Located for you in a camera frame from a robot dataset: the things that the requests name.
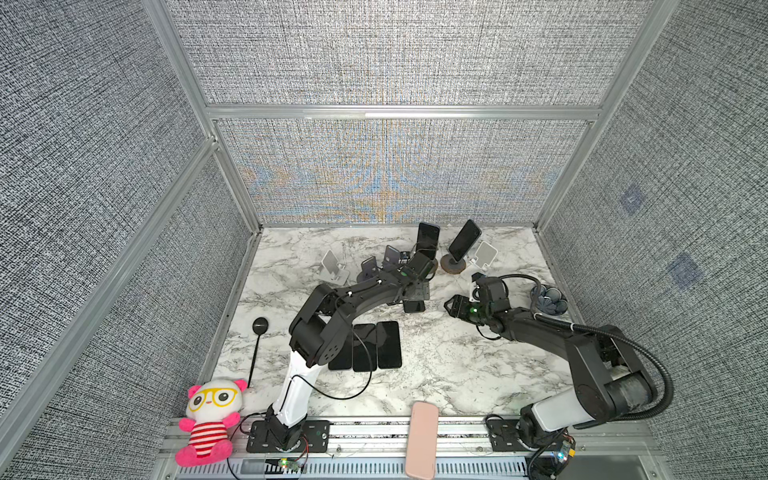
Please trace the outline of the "phone with purple case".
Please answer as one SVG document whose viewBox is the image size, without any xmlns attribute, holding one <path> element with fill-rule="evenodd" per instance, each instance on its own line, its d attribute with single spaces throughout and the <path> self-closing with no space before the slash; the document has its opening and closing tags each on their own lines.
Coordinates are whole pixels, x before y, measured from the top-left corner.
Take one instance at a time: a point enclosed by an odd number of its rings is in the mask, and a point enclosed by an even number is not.
<svg viewBox="0 0 768 480">
<path fill-rule="evenodd" d="M 354 343 L 353 335 L 348 334 L 338 352 L 338 355 L 334 359 L 332 359 L 328 364 L 328 369 L 330 371 L 346 371 L 346 370 L 352 369 L 353 343 Z"/>
</svg>

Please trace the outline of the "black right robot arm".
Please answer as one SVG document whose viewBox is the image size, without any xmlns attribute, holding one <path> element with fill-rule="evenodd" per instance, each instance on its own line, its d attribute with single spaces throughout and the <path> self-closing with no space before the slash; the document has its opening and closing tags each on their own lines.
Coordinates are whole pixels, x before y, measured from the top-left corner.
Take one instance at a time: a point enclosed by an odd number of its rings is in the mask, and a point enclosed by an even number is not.
<svg viewBox="0 0 768 480">
<path fill-rule="evenodd" d="M 674 389 L 663 364 L 620 329 L 574 324 L 537 306 L 543 284 L 525 274 L 475 274 L 469 296 L 456 294 L 444 309 L 497 337 L 533 345 L 564 359 L 572 387 L 521 409 L 518 438 L 546 446 L 570 427 L 651 418 L 671 403 Z"/>
</svg>

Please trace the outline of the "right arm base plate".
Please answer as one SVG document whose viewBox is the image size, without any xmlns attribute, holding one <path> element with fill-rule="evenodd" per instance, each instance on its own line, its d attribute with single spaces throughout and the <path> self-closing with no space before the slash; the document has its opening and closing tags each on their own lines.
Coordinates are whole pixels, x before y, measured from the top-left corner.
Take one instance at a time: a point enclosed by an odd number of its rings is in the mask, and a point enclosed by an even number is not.
<svg viewBox="0 0 768 480">
<path fill-rule="evenodd" d="M 527 430 L 526 425 L 519 427 L 518 423 L 518 418 L 505 418 L 494 413 L 483 418 L 493 452 L 534 452 L 540 448 L 554 451 L 570 437 L 566 428 L 543 432 Z"/>
</svg>

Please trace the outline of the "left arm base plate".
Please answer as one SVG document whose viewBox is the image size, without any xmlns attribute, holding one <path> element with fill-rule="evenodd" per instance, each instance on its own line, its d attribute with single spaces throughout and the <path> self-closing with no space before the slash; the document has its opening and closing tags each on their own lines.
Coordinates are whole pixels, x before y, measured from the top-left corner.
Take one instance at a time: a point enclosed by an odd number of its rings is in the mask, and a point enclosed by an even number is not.
<svg viewBox="0 0 768 480">
<path fill-rule="evenodd" d="M 248 453 L 288 453 L 298 455 L 325 453 L 332 423 L 327 420 L 305 420 L 290 428 L 279 423 L 256 420 L 251 424 L 246 451 Z"/>
</svg>

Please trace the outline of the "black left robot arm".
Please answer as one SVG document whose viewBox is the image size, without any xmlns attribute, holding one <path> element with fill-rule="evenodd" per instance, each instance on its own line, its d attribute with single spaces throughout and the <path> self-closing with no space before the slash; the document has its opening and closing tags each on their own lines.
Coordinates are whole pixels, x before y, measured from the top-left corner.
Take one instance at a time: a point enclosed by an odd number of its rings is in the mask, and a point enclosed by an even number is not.
<svg viewBox="0 0 768 480">
<path fill-rule="evenodd" d="M 270 439 L 280 449 L 289 450 L 299 441 L 317 378 L 353 334 L 353 321 L 379 306 L 407 301 L 410 293 L 429 283 L 435 268 L 434 259 L 417 252 L 407 263 L 360 283 L 346 287 L 321 283 L 311 292 L 289 326 L 288 370 L 265 414 Z"/>
</svg>

